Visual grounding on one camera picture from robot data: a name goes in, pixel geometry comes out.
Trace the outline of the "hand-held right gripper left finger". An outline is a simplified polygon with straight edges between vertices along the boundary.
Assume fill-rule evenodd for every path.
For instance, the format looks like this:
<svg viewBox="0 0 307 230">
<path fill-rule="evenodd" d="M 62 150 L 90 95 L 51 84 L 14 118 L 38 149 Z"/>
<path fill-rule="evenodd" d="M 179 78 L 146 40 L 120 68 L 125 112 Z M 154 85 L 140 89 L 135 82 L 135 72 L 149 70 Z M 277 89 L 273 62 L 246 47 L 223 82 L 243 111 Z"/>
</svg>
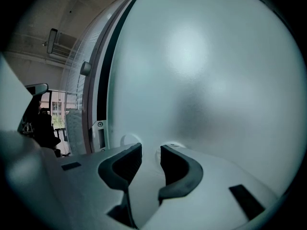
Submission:
<svg viewBox="0 0 307 230">
<path fill-rule="evenodd" d="M 137 229 L 129 185 L 142 163 L 141 143 L 64 158 L 43 149 L 42 158 L 68 229 Z"/>
</svg>

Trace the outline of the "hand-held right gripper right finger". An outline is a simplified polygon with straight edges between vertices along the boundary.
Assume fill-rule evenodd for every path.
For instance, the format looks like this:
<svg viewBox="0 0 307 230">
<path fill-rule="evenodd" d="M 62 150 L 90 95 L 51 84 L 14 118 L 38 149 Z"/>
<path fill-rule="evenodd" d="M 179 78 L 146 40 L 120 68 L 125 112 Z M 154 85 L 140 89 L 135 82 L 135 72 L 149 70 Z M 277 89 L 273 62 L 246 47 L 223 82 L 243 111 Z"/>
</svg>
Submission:
<svg viewBox="0 0 307 230">
<path fill-rule="evenodd" d="M 234 162 L 180 144 L 143 144 L 143 230 L 255 230 L 284 194 L 274 172 L 254 176 Z"/>
</svg>

